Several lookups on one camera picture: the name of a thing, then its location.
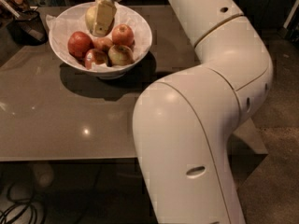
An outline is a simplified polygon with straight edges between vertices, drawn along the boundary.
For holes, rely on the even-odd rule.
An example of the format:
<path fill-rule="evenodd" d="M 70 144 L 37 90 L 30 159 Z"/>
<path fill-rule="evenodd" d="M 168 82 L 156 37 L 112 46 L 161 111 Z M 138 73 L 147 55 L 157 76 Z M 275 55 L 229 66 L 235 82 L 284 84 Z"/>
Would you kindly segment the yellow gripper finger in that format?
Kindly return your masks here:
<path fill-rule="evenodd" d="M 104 36 L 108 34 L 116 14 L 114 0 L 97 0 L 93 22 L 93 35 Z"/>

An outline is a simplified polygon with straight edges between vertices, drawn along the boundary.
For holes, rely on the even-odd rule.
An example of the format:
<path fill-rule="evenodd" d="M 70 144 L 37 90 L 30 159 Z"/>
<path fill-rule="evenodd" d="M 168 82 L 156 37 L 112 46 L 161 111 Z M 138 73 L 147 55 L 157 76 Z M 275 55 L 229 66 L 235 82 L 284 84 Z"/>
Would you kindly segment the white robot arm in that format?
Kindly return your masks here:
<path fill-rule="evenodd" d="M 263 104 L 273 64 L 233 0 L 168 0 L 200 63 L 150 84 L 135 151 L 159 224 L 246 224 L 228 161 L 234 130 Z"/>

